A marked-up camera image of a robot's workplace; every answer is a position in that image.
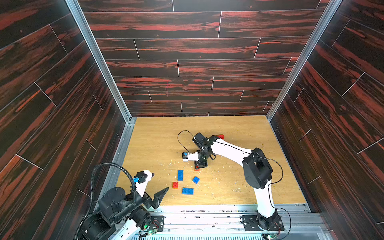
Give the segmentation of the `small blue lego brick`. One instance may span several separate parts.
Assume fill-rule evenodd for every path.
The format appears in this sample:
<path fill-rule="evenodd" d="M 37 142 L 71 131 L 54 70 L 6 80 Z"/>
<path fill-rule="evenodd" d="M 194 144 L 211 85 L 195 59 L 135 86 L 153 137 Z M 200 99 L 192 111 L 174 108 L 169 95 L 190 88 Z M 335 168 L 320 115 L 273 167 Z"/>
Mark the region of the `small blue lego brick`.
<path fill-rule="evenodd" d="M 194 177 L 194 178 L 193 178 L 193 182 L 194 182 L 195 184 L 198 184 L 199 181 L 200 181 L 200 179 L 199 179 L 198 177 Z"/>

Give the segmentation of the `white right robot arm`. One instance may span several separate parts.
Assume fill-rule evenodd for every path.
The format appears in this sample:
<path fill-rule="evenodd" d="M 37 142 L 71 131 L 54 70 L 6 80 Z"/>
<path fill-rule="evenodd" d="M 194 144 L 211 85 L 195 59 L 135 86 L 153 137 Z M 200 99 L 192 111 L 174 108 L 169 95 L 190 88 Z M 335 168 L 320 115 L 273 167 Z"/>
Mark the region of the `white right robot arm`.
<path fill-rule="evenodd" d="M 239 164 L 243 167 L 246 182 L 255 191 L 259 220 L 272 222 L 276 219 L 278 213 L 271 193 L 273 169 L 261 149 L 245 149 L 218 136 L 206 138 L 201 134 L 193 137 L 192 141 L 199 149 L 195 153 L 183 154 L 185 162 L 194 161 L 195 168 L 202 169 L 208 166 L 208 159 L 213 160 L 212 156 L 219 155 Z"/>

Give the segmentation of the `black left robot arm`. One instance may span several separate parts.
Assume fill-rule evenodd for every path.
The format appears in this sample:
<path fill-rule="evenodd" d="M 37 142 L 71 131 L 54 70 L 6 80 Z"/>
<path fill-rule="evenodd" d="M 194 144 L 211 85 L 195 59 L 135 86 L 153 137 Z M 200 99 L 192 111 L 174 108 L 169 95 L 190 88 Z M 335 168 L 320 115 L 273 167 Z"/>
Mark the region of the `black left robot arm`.
<path fill-rule="evenodd" d="M 151 198 L 146 188 L 154 173 L 145 170 L 131 176 L 125 169 L 122 172 L 131 182 L 131 192 L 126 194 L 121 187 L 109 189 L 98 200 L 99 207 L 93 213 L 85 214 L 76 230 L 75 240 L 128 240 L 138 232 L 147 237 L 158 231 L 160 222 L 153 219 L 148 209 L 157 209 L 169 188 Z"/>

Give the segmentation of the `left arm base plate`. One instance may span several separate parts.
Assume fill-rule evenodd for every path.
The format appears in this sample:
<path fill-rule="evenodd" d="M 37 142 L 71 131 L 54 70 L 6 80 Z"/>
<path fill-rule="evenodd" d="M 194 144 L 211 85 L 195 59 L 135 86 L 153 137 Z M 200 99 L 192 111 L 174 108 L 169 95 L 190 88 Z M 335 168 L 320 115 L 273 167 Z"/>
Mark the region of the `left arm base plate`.
<path fill-rule="evenodd" d="M 149 225 L 149 234 L 156 234 L 163 232 L 165 224 L 164 216 L 151 216 L 150 225 Z"/>

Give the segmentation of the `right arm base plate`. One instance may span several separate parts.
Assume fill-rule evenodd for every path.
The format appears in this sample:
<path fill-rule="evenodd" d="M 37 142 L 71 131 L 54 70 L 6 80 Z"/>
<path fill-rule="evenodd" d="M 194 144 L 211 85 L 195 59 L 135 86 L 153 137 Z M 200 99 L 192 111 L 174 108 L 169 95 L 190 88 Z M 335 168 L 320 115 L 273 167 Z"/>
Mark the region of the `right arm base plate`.
<path fill-rule="evenodd" d="M 242 215 L 240 217 L 240 223 L 246 232 L 282 232 L 285 230 L 283 221 L 279 215 L 270 218 L 258 215 Z"/>

